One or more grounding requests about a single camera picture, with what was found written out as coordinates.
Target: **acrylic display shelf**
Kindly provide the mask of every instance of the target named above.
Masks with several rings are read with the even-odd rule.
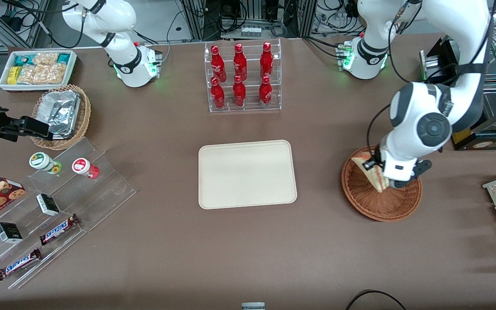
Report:
[[[268,108],[260,107],[260,57],[263,52],[264,42],[271,43],[271,53],[273,55],[273,73],[270,76],[270,85],[272,87],[271,92],[271,104]],[[223,90],[225,92],[225,109],[218,110],[215,108],[212,100],[212,94],[210,89],[212,84],[210,79],[213,77],[212,71],[212,53],[209,49],[212,45],[217,45],[219,47],[219,53],[223,60],[225,61],[225,72],[227,74],[227,80],[221,83]],[[242,49],[244,55],[246,55],[246,62],[248,65],[248,78],[244,81],[246,86],[246,104],[244,107],[240,108],[234,103],[233,96],[233,85],[235,69],[233,67],[233,58],[235,57],[234,45],[230,45],[228,41],[216,42],[205,44],[204,52],[204,65],[206,74],[206,87],[208,89],[208,105],[210,112],[264,112],[269,110],[281,110],[282,108],[282,76],[281,76],[281,41],[279,39],[274,40],[247,40],[242,41]]]
[[[40,249],[43,259],[16,271],[1,281],[2,285],[8,289],[24,285],[135,194],[136,191],[103,155],[102,149],[83,138],[55,157],[62,164],[59,174],[51,175],[38,170],[21,181],[26,194],[0,211],[0,222],[15,223],[23,240],[14,245],[0,240],[0,269],[25,257],[35,248]],[[72,162],[80,157],[99,167],[100,174],[97,178],[88,179],[71,170]],[[42,192],[55,199],[61,210],[57,216],[48,216],[41,212],[36,196]],[[39,237],[63,223],[72,214],[80,219],[79,224],[41,246]]]

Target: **brown table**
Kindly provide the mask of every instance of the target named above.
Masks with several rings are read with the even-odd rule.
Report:
[[[418,51],[439,36],[396,38],[405,77],[418,78]],[[103,49],[78,49],[87,136],[138,193],[20,290],[0,285],[0,309],[343,309],[369,288],[408,309],[496,308],[496,213],[481,188],[496,179],[496,151],[430,155],[416,212],[370,220],[339,191],[338,173],[403,82],[391,65],[360,81],[305,41],[282,44],[283,110],[252,115],[208,112],[202,43],[173,45],[162,78],[138,89],[116,78]],[[0,105],[29,115],[39,96],[2,91]],[[372,141],[390,130],[384,114]],[[275,139],[292,145],[295,203],[199,207],[202,146]],[[29,138],[0,141],[0,176],[25,178],[39,150]]]

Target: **coca-cola bottle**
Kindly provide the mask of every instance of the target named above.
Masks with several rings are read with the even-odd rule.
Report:
[[[263,44],[263,53],[260,58],[260,76],[271,76],[273,73],[273,55],[271,53],[271,43],[265,42]]]
[[[212,51],[212,71],[214,72],[214,76],[219,79],[219,82],[224,83],[227,80],[227,74],[225,73],[223,57],[219,55],[217,45],[212,45],[210,51]]]
[[[235,58],[232,60],[235,66],[235,74],[240,75],[243,81],[248,78],[248,67],[246,65],[246,55],[242,51],[242,44],[235,44]]]
[[[260,107],[269,108],[271,105],[271,85],[269,84],[269,76],[264,76],[261,79],[260,85]]]
[[[232,87],[232,92],[235,94],[236,106],[242,108],[246,103],[246,86],[244,86],[240,74],[235,76],[235,85]]]
[[[219,79],[217,77],[212,77],[210,81],[212,82],[210,92],[212,93],[214,106],[218,110],[223,110],[225,108],[225,93],[223,92],[223,87],[219,85]]]

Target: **snickers bar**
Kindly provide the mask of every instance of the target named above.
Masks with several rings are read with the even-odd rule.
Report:
[[[6,268],[0,269],[0,281],[10,276],[13,272],[19,270],[20,268],[24,268],[34,260],[41,260],[41,252],[38,248],[18,261],[15,261],[12,265],[8,265]]]
[[[51,229],[47,234],[41,236],[40,237],[41,245],[47,245],[49,241],[57,238],[58,236],[60,236],[62,233],[64,233],[65,231],[67,231],[69,228],[76,225],[77,223],[79,223],[79,219],[74,213],[72,216],[67,218],[63,223]]]

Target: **round wicker basket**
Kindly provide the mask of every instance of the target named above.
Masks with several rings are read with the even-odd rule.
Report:
[[[79,112],[77,112],[77,120],[74,128],[74,136],[68,140],[54,140],[47,141],[43,139],[38,139],[34,137],[30,137],[35,145],[39,147],[43,147],[45,149],[52,149],[54,151],[61,151],[63,149],[67,149],[72,145],[75,145],[77,141],[81,140],[85,136],[85,132],[87,132],[87,127],[89,126],[89,117],[91,116],[91,104],[89,102],[89,98],[85,95],[85,92],[81,90],[81,88],[75,85],[67,85],[55,88],[50,90],[50,93],[55,92],[64,92],[65,90],[74,90],[78,94],[81,95],[81,102],[79,107]],[[32,112],[32,117],[35,118],[37,115],[37,109],[40,106],[41,98],[37,101],[37,104]]]
[[[415,212],[422,198],[420,178],[410,182],[401,189],[387,188],[378,192],[366,179],[365,174],[351,158],[367,151],[362,147],[348,157],[341,171],[344,193],[352,205],[362,214],[381,222],[404,220]]]

